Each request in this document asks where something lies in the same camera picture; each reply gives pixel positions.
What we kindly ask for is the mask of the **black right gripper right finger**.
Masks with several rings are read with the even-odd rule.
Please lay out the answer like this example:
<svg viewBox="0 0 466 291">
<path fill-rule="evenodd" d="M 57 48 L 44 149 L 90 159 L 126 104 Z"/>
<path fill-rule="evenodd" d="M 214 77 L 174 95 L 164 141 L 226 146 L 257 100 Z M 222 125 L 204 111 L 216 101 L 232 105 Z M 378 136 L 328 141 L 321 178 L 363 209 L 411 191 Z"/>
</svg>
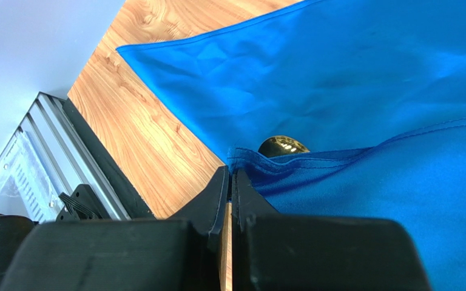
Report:
<svg viewBox="0 0 466 291">
<path fill-rule="evenodd" d="M 408 232 L 388 219 L 279 213 L 231 176 L 234 290 L 430 290 Z"/>
</svg>

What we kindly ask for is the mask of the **gold spoon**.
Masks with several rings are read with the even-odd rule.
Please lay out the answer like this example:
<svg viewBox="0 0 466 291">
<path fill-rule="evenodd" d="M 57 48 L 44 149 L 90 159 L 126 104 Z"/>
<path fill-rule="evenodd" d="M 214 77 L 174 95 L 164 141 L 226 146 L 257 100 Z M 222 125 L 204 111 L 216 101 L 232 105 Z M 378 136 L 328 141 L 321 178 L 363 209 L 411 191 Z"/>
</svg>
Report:
<svg viewBox="0 0 466 291">
<path fill-rule="evenodd" d="M 276 156 L 308 153 L 310 150 L 298 140 L 285 136 L 276 135 L 266 139 L 258 148 L 263 156 L 272 158 Z"/>
</svg>

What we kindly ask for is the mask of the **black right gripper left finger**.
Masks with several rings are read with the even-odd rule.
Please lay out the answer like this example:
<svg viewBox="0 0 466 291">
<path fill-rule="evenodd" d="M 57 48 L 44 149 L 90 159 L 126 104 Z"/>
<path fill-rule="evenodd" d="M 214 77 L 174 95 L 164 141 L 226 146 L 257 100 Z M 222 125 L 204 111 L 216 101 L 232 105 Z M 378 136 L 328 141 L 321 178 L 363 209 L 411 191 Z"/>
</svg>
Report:
<svg viewBox="0 0 466 291">
<path fill-rule="evenodd" d="M 25 238 L 1 290 L 220 290 L 228 168 L 167 219 L 51 222 Z"/>
</svg>

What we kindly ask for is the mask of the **blue cloth napkin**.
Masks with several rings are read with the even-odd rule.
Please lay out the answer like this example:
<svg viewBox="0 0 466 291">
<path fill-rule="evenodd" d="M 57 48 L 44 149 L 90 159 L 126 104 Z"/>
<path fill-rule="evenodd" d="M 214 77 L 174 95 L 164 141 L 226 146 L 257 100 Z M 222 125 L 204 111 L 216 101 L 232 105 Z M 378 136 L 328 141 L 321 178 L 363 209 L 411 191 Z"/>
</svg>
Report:
<svg viewBox="0 0 466 291">
<path fill-rule="evenodd" d="M 466 290 L 466 1 L 302 1 L 118 53 L 277 210 L 395 220 Z M 310 152 L 259 153 L 276 135 Z"/>
</svg>

